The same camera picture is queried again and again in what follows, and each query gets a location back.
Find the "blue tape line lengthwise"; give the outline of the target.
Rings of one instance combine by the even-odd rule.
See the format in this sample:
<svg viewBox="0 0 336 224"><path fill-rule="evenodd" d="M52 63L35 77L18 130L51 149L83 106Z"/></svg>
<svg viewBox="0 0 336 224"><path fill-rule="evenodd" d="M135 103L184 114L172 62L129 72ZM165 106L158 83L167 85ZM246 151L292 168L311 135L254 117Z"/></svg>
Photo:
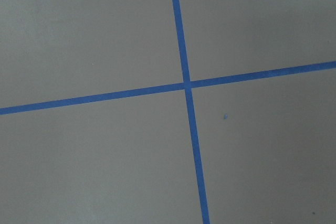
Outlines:
<svg viewBox="0 0 336 224"><path fill-rule="evenodd" d="M172 0L202 222L210 223L180 0Z"/></svg>

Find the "blue tape line crosswise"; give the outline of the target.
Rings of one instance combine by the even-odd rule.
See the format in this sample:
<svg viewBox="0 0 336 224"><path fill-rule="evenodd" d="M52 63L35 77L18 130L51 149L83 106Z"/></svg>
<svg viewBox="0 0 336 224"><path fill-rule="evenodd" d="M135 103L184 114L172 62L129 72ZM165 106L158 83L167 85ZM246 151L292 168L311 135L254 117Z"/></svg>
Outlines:
<svg viewBox="0 0 336 224"><path fill-rule="evenodd" d="M121 99L121 98L129 98L129 97L137 97L137 96L156 94L156 93L166 93L166 92L183 90L185 87L192 88L192 89L201 88L201 87L209 87L209 86L215 86L215 85L220 85L220 84L244 82L244 81L264 79L264 78L273 78L273 77L279 77L279 76L287 76L291 74L322 71L322 70L328 70L328 69L334 69L334 68L335 68L335 61L329 61L329 62L323 62L323 63L303 65L303 66L295 66L295 67L273 69L273 70L266 70L266 71L259 71L259 72L243 73L243 74L236 74L232 76L224 76L224 77L191 81L191 83L187 85L183 83L173 83L173 84L166 84L162 86L153 86L153 87L124 90L124 91L117 91L117 92L111 92L111 93L95 94L95 95L89 95L89 96L84 96L84 97L76 97L76 98L61 99L61 100L55 100L55 101L46 101L46 102L40 102L40 103L10 106L6 108L1 108L1 115L28 112L28 111L37 111L37 110L44 110L44 109L53 109L53 108L59 108L63 106L79 105L79 104L108 101L108 100L115 100L115 99Z"/></svg>

